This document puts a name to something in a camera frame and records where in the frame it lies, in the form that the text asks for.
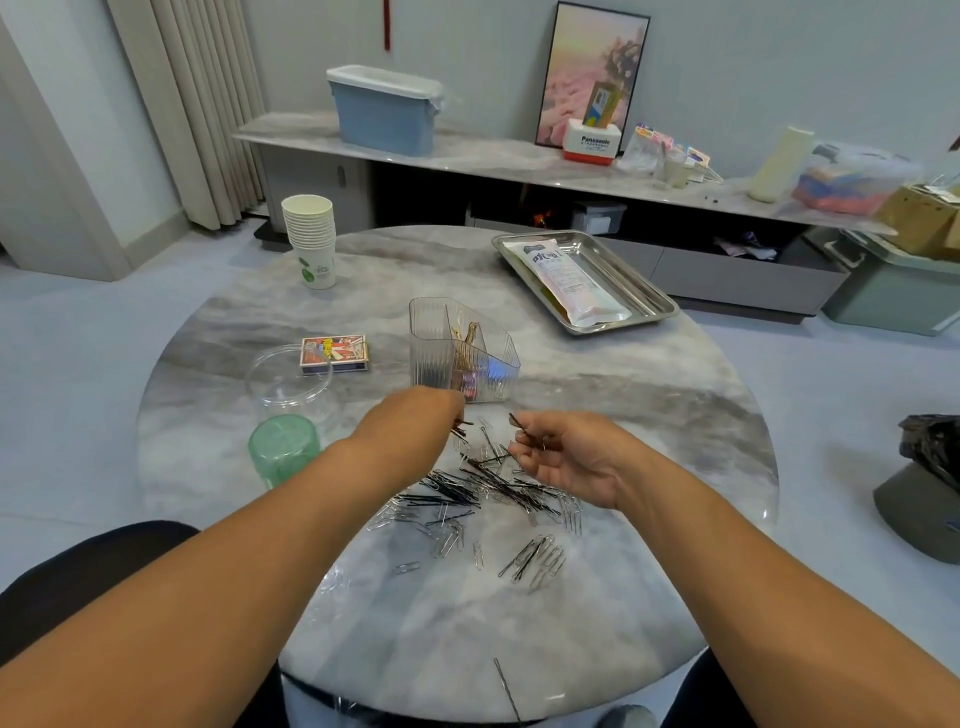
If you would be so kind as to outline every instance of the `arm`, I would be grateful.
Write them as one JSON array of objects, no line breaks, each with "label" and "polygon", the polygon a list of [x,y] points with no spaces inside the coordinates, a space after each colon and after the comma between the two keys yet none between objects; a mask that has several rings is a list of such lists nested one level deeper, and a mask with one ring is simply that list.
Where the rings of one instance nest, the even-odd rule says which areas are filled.
[{"label": "arm", "polygon": [[761,726],[953,724],[960,681],[676,463],[599,415],[520,413],[539,480],[618,508],[663,566]]},{"label": "arm", "polygon": [[232,725],[326,571],[429,471],[463,406],[424,387],[390,395],[300,474],[0,669],[0,725]]}]

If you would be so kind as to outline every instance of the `green plastic cup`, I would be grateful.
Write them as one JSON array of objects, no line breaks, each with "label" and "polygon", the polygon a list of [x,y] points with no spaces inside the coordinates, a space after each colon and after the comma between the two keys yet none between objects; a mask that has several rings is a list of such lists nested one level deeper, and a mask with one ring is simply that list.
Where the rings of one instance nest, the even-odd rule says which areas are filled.
[{"label": "green plastic cup", "polygon": [[260,423],[247,449],[267,487],[275,488],[320,454],[320,440],[317,428],[305,417],[277,415]]}]

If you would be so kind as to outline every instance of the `framed picture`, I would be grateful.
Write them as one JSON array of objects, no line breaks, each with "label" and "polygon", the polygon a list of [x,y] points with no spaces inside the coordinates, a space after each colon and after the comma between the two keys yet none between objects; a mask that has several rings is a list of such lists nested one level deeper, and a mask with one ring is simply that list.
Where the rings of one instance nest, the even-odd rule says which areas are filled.
[{"label": "framed picture", "polygon": [[646,15],[557,4],[537,125],[540,146],[563,145],[566,120],[584,118],[598,81],[616,84],[623,92],[612,120],[623,130],[649,25]]}]

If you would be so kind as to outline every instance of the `red object on wall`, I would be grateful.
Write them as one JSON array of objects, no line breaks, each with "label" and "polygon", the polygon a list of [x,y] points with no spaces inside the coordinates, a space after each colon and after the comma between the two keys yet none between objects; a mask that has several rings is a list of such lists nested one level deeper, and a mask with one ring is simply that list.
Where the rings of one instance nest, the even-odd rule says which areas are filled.
[{"label": "red object on wall", "polygon": [[390,0],[383,0],[383,50],[390,51]]}]

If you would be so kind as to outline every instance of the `blue plastic container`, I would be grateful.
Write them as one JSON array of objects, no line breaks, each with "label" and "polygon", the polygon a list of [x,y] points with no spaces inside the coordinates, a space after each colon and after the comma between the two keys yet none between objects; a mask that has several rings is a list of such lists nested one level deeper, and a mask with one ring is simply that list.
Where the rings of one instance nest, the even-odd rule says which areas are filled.
[{"label": "blue plastic container", "polygon": [[326,77],[345,142],[408,157],[432,154],[440,82],[364,65],[331,68]]}]

